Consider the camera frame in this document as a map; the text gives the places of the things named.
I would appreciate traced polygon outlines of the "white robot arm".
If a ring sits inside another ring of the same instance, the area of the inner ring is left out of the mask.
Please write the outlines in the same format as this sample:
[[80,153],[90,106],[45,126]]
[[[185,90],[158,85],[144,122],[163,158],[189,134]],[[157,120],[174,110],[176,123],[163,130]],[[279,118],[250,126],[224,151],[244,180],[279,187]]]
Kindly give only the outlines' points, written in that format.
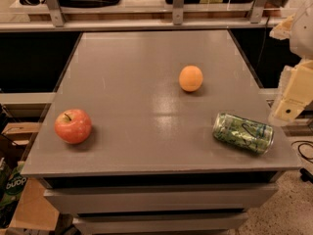
[[277,24],[270,36],[290,42],[292,53],[301,58],[281,72],[277,97],[269,122],[275,126],[292,123],[313,101],[313,0],[306,0],[294,15]]

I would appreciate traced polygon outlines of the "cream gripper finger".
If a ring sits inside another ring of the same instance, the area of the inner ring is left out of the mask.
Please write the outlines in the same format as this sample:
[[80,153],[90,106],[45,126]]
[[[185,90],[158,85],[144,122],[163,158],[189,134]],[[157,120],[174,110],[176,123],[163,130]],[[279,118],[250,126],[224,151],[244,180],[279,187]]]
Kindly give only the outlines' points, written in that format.
[[294,19],[294,15],[288,16],[282,20],[276,26],[272,28],[269,36],[278,40],[285,40],[291,37],[291,26]]
[[294,68],[285,66],[268,120],[272,125],[286,126],[294,122],[312,101],[313,61],[301,60]]

